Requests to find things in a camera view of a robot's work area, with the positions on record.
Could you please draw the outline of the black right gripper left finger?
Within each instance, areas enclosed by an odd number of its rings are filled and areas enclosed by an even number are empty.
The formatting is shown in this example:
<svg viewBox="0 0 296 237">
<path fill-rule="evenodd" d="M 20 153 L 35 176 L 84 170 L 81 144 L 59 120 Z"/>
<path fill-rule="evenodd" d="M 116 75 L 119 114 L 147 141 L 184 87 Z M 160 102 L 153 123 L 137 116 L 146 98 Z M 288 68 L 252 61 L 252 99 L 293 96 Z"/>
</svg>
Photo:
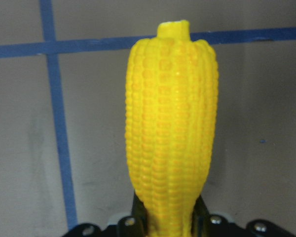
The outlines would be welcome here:
<svg viewBox="0 0 296 237">
<path fill-rule="evenodd" d="M 141 220 L 144 234 L 145 234 L 145 236 L 147 236 L 148 235 L 147 210 L 144 206 L 144 203 L 138 198 L 136 193 L 134 193 L 134 196 L 133 196 L 131 214 L 138 217 Z"/>
</svg>

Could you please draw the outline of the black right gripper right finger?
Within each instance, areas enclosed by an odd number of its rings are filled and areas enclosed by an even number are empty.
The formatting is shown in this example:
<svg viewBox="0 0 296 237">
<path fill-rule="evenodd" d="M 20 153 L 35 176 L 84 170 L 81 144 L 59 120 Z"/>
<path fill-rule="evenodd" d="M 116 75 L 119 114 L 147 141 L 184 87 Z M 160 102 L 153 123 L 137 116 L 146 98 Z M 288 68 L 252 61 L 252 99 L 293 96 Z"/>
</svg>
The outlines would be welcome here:
<svg viewBox="0 0 296 237">
<path fill-rule="evenodd" d="M 206 207 L 204 199 L 199 196 L 196 200 L 191 224 L 191 236 L 192 237 L 207 237 L 208 236 L 208 216 L 209 211 Z"/>
</svg>

